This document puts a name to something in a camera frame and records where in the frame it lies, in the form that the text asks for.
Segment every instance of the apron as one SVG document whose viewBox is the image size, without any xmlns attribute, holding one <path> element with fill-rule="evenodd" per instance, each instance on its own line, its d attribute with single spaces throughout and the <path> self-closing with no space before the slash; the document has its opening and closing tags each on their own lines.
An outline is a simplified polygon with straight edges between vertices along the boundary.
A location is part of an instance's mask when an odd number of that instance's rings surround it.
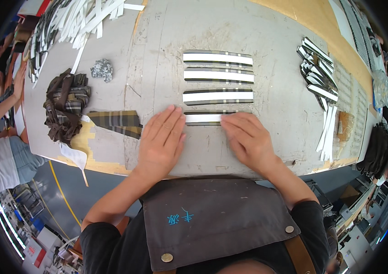
<svg viewBox="0 0 388 274">
<path fill-rule="evenodd" d="M 316 274 L 276 189 L 247 179 L 175 179 L 157 183 L 142 199 L 153 272 L 175 273 L 285 241 L 297 274 Z"/>
</svg>

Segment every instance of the black shirt sleeve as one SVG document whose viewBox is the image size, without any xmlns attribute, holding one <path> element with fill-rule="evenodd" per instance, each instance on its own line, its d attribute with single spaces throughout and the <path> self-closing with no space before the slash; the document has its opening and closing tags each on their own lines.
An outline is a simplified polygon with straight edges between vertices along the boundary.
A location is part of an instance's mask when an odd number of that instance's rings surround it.
<svg viewBox="0 0 388 274">
<path fill-rule="evenodd" d="M 118 229 L 108 223 L 88 225 L 80 236 L 84 273 L 107 273 L 110 258 L 121 238 Z"/>
<path fill-rule="evenodd" d="M 301 239 L 307 247 L 317 273 L 323 273 L 328 262 L 329 247 L 323 227 L 323 210 L 315 201 L 301 202 L 293 207 L 291 217 L 301 229 Z"/>
</svg>

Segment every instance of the black t-shirt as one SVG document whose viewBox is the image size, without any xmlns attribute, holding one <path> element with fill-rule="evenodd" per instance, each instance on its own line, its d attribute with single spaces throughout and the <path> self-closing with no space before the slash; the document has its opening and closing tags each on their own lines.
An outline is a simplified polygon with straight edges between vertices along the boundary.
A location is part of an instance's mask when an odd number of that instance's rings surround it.
<svg viewBox="0 0 388 274">
<path fill-rule="evenodd" d="M 314 201 L 301 202 L 290 215 L 301 229 L 301 239 L 316 273 L 322 274 L 329 248 L 321 206 Z M 94 223 L 81 233 L 80 242 L 86 274 L 152 273 L 142 210 L 127 226 L 123 236 L 112 224 Z M 177 274 L 213 274 L 235 261 L 246 259 L 268 265 L 278 274 L 296 273 L 285 244 L 276 242 L 240 254 L 180 267 Z"/>
</svg>

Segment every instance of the factory floor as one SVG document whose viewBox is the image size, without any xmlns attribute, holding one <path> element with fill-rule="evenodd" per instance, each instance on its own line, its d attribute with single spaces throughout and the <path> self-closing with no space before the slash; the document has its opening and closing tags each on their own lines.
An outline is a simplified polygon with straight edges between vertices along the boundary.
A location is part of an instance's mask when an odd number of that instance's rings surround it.
<svg viewBox="0 0 388 274">
<path fill-rule="evenodd" d="M 79 223 L 92 205 L 125 178 L 96 171 L 85 172 L 89 187 L 86 186 L 79 168 L 50 161 L 39 167 L 34 182 L 29 183 L 34 191 L 40 193 L 46 204 L 45 210 L 41 213 L 42 220 L 66 238 L 80 234 Z M 358 171 L 353 171 L 347 166 L 301 178 L 304 181 L 313 179 L 333 202 L 341 195 L 346 184 L 359 175 Z M 257 183 L 271 185 L 267 181 Z M 136 201 L 126 215 L 135 216 L 140 208 L 141 204 Z"/>
</svg>

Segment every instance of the apron snap button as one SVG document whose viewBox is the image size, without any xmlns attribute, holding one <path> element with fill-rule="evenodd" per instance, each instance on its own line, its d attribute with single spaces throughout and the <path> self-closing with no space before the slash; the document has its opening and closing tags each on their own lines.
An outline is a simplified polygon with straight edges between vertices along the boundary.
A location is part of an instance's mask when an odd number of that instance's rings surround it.
<svg viewBox="0 0 388 274">
<path fill-rule="evenodd" d="M 169 253 L 165 253 L 164 255 L 161 256 L 161 260 L 164 262 L 164 263 L 169 263 L 173 260 L 173 256 Z"/>
<path fill-rule="evenodd" d="M 287 232 L 287 233 L 292 233 L 294 230 L 295 230 L 295 228 L 292 227 L 291 225 L 289 225 L 288 227 L 285 228 L 285 232 Z"/>
</svg>

